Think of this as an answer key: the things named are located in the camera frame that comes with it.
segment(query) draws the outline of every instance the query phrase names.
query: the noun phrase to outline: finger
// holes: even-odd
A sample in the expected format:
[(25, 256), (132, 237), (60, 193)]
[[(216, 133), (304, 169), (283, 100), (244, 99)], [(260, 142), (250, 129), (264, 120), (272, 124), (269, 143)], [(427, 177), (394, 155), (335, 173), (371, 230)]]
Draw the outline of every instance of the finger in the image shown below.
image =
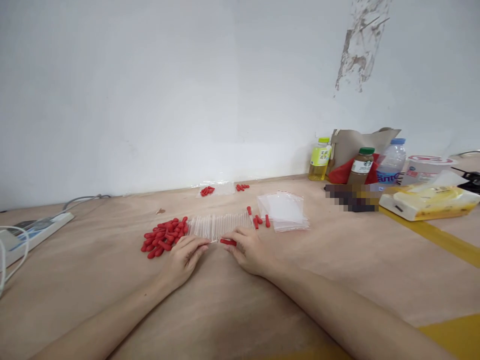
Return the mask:
[(180, 238), (180, 240), (178, 240), (176, 245), (178, 246), (179, 249), (181, 249), (181, 248), (184, 248), (187, 244), (194, 241), (195, 239), (202, 239), (202, 238), (195, 235), (183, 236)]
[(248, 239), (247, 236), (242, 235), (238, 232), (227, 232), (226, 234), (221, 236), (224, 239), (230, 239), (230, 240), (235, 240), (237, 243), (240, 243), (240, 245), (244, 245), (245, 241)]
[(235, 246), (225, 245), (224, 249), (233, 255), (237, 263), (242, 264), (245, 261), (245, 255), (243, 255)]
[(190, 256), (190, 259), (188, 260), (187, 266), (190, 269), (194, 269), (195, 266), (197, 266), (197, 263), (199, 262), (199, 259), (202, 257), (203, 254), (209, 249), (207, 245), (202, 245), (200, 247), (197, 247), (196, 250), (193, 252), (193, 254)]
[(235, 228), (235, 230), (233, 230), (235, 233), (239, 233), (239, 234), (242, 234), (244, 236), (253, 236), (255, 235), (257, 232), (255, 230), (253, 230), (252, 228), (248, 228), (248, 227), (243, 227), (243, 226), (237, 226)]
[(210, 244), (209, 239), (197, 237), (187, 243), (184, 247), (178, 249), (180, 255), (188, 261), (190, 257), (194, 254), (195, 250), (197, 250), (198, 247), (201, 247), (203, 245), (208, 245)]

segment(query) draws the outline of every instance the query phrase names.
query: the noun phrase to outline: yellow tissue package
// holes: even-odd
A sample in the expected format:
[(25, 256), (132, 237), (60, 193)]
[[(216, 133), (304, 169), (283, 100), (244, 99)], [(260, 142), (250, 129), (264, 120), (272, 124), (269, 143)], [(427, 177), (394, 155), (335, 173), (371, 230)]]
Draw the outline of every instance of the yellow tissue package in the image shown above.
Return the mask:
[(409, 221), (468, 215), (480, 202), (480, 195), (457, 187), (466, 182), (455, 181), (455, 177), (463, 179), (457, 174), (446, 170), (442, 173), (436, 181), (388, 188), (380, 198), (380, 206)]

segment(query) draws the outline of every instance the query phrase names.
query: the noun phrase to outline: red bag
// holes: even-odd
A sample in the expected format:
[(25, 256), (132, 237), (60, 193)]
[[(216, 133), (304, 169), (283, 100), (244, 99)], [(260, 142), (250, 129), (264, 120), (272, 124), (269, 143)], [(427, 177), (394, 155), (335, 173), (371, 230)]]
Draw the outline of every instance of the red bag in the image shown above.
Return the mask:
[[(374, 184), (378, 183), (377, 179), (377, 168), (379, 164), (377, 160), (379, 159), (379, 154), (373, 154), (373, 164), (371, 165), (370, 172), (366, 177), (365, 184)], [(332, 184), (346, 184), (349, 180), (350, 172), (352, 171), (352, 165), (354, 164), (355, 158), (353, 157), (350, 161), (343, 164), (342, 166), (337, 167), (335, 170), (331, 171), (328, 174), (328, 179)]]

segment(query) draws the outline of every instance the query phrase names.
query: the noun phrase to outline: green bottle cap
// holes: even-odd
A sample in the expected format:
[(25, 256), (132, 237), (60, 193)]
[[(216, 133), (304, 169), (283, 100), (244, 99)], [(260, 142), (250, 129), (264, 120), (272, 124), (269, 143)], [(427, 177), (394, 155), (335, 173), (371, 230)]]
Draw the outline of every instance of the green bottle cap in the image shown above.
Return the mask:
[(372, 155), (374, 152), (375, 149), (373, 147), (361, 147), (358, 151), (358, 153), (362, 155)]

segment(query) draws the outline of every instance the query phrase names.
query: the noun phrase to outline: hand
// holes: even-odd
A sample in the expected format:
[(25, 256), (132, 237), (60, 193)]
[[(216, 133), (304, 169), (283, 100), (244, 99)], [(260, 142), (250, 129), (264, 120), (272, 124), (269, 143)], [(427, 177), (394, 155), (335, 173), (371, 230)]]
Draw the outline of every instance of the hand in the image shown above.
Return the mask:
[(246, 272), (265, 277), (266, 272), (277, 259), (260, 242), (257, 232), (246, 227), (237, 227), (233, 232), (222, 236), (237, 242), (238, 247), (225, 245), (225, 250), (233, 255), (235, 260)]
[(209, 243), (210, 240), (206, 238), (184, 236), (171, 249), (159, 275), (171, 292), (189, 279), (200, 257), (209, 249)]

